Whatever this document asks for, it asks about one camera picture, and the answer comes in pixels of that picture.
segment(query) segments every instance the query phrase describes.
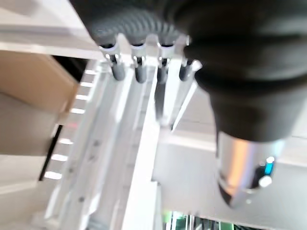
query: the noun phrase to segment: black rubber housing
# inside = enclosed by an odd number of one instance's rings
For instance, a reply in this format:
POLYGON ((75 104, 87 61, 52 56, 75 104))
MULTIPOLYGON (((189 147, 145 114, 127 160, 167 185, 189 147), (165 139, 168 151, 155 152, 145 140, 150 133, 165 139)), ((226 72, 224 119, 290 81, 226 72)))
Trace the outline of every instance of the black rubber housing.
POLYGON ((89 34, 98 45, 113 43, 122 33, 130 44, 142 44, 155 34, 172 45, 179 32, 154 12, 156 0, 71 0, 89 34))
POLYGON ((217 130, 253 141, 290 135, 307 92, 306 0, 71 3, 98 45, 118 33, 131 44, 154 33, 166 45, 178 31, 189 35, 185 57, 203 65, 195 76, 210 94, 217 130))
POLYGON ((233 81, 206 71, 195 75, 210 94, 217 130, 251 141, 291 133, 307 97, 307 77, 280 81, 233 81))

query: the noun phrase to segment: beige panel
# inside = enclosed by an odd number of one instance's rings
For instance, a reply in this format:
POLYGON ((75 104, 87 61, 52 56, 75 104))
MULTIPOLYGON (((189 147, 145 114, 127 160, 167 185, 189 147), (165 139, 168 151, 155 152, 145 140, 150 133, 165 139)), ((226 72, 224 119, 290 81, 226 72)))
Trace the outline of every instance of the beige panel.
POLYGON ((0 153, 46 155, 57 118, 0 93, 0 153))
POLYGON ((51 56, 1 51, 0 92, 53 113, 67 112, 76 81, 51 56))

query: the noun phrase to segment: machine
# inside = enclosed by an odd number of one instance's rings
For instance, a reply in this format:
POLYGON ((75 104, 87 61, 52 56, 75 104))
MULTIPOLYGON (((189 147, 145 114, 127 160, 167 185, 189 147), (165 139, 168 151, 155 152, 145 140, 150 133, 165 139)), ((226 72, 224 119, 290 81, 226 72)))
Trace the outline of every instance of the machine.
POLYGON ((117 45, 124 34, 135 76, 144 84, 145 39, 155 34, 159 60, 155 103, 163 113, 168 64, 180 34, 188 35, 179 77, 193 60, 198 85, 210 95, 216 123, 217 183, 230 207, 268 186, 276 159, 307 96, 304 0, 71 0, 113 76, 125 73, 117 45))

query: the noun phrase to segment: chrome tip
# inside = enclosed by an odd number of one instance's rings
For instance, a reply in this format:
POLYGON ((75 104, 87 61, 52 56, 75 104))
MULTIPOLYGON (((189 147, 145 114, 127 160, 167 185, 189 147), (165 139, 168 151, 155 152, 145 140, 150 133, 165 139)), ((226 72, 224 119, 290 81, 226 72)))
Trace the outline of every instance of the chrome tip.
POLYGON ((231 208, 250 204, 260 189, 272 183, 275 160, 284 140, 247 141, 220 132, 218 138, 219 190, 231 208))

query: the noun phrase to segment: blue light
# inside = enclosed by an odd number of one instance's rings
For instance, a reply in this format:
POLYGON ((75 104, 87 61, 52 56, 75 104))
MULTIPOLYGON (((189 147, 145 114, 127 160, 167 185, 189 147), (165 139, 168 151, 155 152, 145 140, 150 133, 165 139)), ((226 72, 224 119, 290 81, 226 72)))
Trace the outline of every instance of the blue light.
POLYGON ((272 173, 272 170, 273 170, 273 163, 268 163, 266 166, 265 166, 265 170, 264 170, 264 173, 266 175, 270 175, 272 173))

